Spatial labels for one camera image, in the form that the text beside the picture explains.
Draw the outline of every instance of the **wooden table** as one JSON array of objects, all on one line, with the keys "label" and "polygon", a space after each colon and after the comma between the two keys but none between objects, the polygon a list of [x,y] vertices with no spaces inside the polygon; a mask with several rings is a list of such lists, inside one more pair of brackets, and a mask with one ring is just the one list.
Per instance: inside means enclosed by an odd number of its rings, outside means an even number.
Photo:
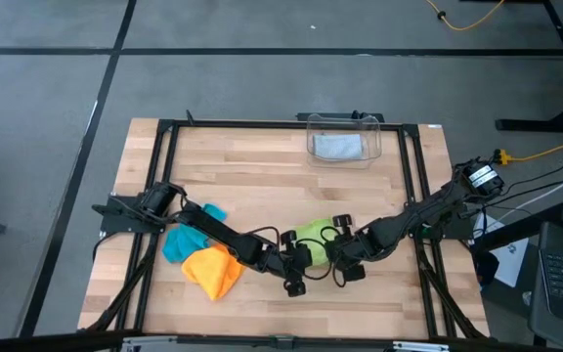
[{"label": "wooden table", "polygon": [[[144,188],[157,122],[132,120],[114,184],[119,195],[134,196]],[[419,130],[435,192],[451,176],[445,137],[437,125],[419,125]],[[184,185],[191,200],[213,202],[226,210],[226,224],[239,232],[267,225],[285,231],[343,213],[350,213],[362,226],[403,210],[406,190],[396,133],[381,132],[383,154],[366,170],[308,165],[305,138],[305,130],[182,127],[171,182]],[[420,195],[411,141],[409,151],[415,192]],[[99,248],[79,319],[81,328],[95,322],[121,289],[132,238],[119,234]],[[367,277],[344,288],[331,277],[306,280],[308,293],[289,298],[280,278],[246,270],[216,302],[184,277],[180,264],[166,261],[160,251],[163,245],[164,236],[153,270],[145,332],[427,337],[411,240],[402,240],[388,258],[366,263]],[[469,253],[455,241],[443,241],[442,251],[451,294],[475,327],[487,334]],[[133,325],[138,292],[132,297],[126,327]],[[439,332],[444,333],[435,293],[433,302]]]}]

